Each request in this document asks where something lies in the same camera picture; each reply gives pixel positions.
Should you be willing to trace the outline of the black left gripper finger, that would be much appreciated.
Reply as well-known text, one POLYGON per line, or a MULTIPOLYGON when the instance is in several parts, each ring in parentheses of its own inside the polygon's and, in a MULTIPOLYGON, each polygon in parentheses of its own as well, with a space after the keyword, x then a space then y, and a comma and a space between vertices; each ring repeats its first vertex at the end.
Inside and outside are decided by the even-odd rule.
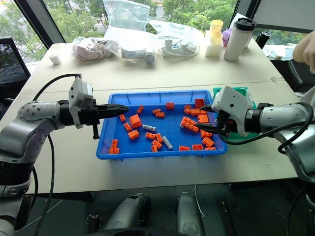
POLYGON ((98 111, 97 117, 98 118, 114 118, 120 115, 124 115, 127 111, 98 111))
POLYGON ((96 109, 98 111, 115 111, 115 112, 127 112, 129 111, 129 107, 124 106, 124 105, 119 105, 119 104, 102 104, 102 105, 97 105, 96 109))

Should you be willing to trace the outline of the person's bare hand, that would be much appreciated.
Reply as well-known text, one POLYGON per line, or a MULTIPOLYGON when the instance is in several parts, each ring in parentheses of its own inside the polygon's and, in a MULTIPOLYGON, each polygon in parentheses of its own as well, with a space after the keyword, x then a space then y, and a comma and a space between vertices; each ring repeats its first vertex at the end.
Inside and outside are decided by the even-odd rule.
POLYGON ((307 34, 294 48, 293 59, 305 63, 315 72, 315 31, 307 34))

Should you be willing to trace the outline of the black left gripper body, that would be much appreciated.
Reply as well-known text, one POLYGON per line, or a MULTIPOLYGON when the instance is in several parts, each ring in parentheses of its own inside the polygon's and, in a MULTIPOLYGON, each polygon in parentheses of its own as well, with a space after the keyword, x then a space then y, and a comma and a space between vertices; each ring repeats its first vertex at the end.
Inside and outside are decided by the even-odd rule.
POLYGON ((99 139, 98 125, 100 124, 99 110, 96 100, 92 99, 86 108, 82 108, 79 114, 81 124, 93 127, 93 139, 99 139))

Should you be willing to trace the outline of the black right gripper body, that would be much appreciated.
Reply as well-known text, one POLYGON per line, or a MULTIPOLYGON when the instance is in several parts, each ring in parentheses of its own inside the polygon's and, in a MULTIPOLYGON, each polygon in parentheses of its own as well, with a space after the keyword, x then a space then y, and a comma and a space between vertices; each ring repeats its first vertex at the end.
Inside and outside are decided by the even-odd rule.
POLYGON ((220 110, 217 117, 218 135, 220 137, 229 137, 231 133, 237 133, 237 123, 230 118, 230 115, 220 110))

